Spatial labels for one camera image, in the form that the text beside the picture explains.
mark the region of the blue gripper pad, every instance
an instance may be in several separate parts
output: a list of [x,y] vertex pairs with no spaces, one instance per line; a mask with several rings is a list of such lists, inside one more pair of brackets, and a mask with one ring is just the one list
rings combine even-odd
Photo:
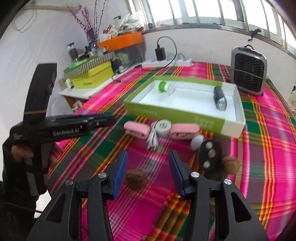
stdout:
[[170,171],[172,173],[175,186],[177,188],[177,192],[183,200],[186,200],[188,194],[191,194],[191,191],[189,188],[190,187],[189,175],[191,174],[192,170],[187,163],[184,163],[180,160],[175,150],[170,151],[169,165],[170,165]]
[[116,161],[110,163],[106,168],[111,200],[115,200],[117,196],[120,194],[127,166],[128,152],[123,150],[120,152]]

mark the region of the open box lid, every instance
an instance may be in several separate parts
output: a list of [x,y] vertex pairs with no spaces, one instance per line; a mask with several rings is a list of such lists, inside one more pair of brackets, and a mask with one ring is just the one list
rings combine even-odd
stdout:
[[[158,90],[158,83],[162,80],[176,86],[176,91],[167,98],[165,93],[161,94]],[[215,107],[215,86],[220,86],[227,101],[229,100],[230,109],[225,112],[218,111]],[[124,104],[129,114],[157,120],[168,119],[173,123],[196,123],[203,130],[236,138],[240,136],[246,123],[236,85],[214,80],[154,76],[126,98]]]

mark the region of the orange box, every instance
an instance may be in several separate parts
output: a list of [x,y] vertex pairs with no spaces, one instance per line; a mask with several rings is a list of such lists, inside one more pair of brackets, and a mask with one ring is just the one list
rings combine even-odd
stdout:
[[116,51],[131,45],[143,43],[141,32],[119,35],[98,44],[98,47],[105,47],[108,52]]

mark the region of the hand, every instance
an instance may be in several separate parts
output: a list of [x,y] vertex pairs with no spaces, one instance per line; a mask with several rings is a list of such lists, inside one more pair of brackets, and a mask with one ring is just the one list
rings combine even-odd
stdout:
[[[55,168],[58,160],[56,158],[56,153],[61,154],[63,149],[56,143],[52,145],[52,149],[49,155],[49,166],[50,168]],[[16,162],[21,162],[23,158],[32,158],[34,156],[33,151],[23,145],[12,146],[11,154]]]

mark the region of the yellow box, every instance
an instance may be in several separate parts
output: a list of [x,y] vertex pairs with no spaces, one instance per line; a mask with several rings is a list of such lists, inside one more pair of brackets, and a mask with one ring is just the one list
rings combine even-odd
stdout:
[[95,88],[113,76],[111,62],[102,63],[84,74],[71,77],[75,89]]

